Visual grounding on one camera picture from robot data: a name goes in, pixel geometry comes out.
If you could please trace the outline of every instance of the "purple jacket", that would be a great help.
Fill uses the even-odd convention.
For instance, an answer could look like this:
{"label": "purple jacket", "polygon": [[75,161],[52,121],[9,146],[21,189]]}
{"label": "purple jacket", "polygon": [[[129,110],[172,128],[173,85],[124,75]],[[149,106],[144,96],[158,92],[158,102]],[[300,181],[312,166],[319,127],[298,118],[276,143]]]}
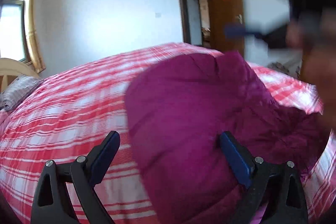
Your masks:
{"label": "purple jacket", "polygon": [[237,52],[178,56],[130,84],[133,157],[162,224],[223,224],[244,193],[218,145],[226,130],[254,156],[307,175],[329,133],[319,113],[279,105]]}

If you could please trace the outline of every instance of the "wooden headboard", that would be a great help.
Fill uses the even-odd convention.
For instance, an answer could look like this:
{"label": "wooden headboard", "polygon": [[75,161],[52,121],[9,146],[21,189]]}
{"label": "wooden headboard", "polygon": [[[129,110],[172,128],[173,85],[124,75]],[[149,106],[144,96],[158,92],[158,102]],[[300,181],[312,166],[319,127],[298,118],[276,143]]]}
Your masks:
{"label": "wooden headboard", "polygon": [[0,58],[0,82],[1,92],[3,92],[13,80],[19,75],[28,75],[41,78],[27,65],[9,58]]}

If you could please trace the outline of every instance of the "checkered bedsheet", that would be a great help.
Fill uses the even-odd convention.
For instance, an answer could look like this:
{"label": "checkered bedsheet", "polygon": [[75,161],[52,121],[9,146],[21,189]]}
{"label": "checkered bedsheet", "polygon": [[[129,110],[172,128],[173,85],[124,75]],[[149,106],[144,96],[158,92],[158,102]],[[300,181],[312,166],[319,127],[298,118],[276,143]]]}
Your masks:
{"label": "checkered bedsheet", "polygon": [[[108,132],[121,137],[120,149],[104,180],[95,187],[102,204],[118,224],[157,224],[158,220],[132,160],[124,94],[137,74],[160,60],[194,52],[221,53],[184,43],[107,57],[51,76],[12,114],[0,136],[0,190],[23,223],[29,223],[34,191],[44,166],[87,155]],[[315,88],[279,72],[251,64],[281,104],[307,113],[321,111]],[[336,141],[331,134],[320,160],[306,178],[304,189],[310,220],[327,210],[335,198]],[[81,223],[87,223],[68,185]]]}

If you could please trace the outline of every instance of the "metal screw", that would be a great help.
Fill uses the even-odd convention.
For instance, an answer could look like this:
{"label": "metal screw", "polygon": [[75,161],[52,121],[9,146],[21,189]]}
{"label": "metal screw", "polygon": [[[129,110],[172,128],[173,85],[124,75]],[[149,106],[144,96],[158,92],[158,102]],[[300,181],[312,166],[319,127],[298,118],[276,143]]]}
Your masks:
{"label": "metal screw", "polygon": [[50,167],[50,166],[52,166],[53,165],[53,161],[52,160],[48,160],[46,163],[45,163],[45,165],[47,166],[47,167]]}
{"label": "metal screw", "polygon": [[262,164],[264,162],[264,159],[262,157],[256,157],[254,160],[258,164]]}
{"label": "metal screw", "polygon": [[290,167],[290,168],[293,168],[295,166],[295,164],[290,160],[287,162],[287,165]]}
{"label": "metal screw", "polygon": [[86,160],[86,157],[85,157],[85,156],[79,156],[79,157],[77,158],[77,162],[85,162],[85,160]]}

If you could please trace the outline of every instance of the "curtain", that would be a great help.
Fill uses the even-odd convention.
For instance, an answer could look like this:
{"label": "curtain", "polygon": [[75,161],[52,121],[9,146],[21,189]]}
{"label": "curtain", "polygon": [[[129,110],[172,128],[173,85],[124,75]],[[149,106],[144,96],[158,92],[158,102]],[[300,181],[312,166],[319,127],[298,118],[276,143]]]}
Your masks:
{"label": "curtain", "polygon": [[37,39],[34,24],[34,1],[26,0],[25,2],[25,32],[29,56],[35,71],[40,73],[45,70],[45,64],[41,55],[40,44]]}

